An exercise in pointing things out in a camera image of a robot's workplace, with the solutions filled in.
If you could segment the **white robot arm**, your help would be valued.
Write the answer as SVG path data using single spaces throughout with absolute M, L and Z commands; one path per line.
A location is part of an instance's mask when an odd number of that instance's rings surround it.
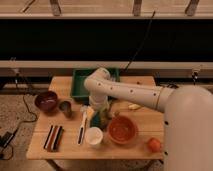
M 89 103 L 109 96 L 164 114 L 164 171 L 213 171 L 213 93 L 197 85 L 177 89 L 114 82 L 99 68 L 84 81 Z

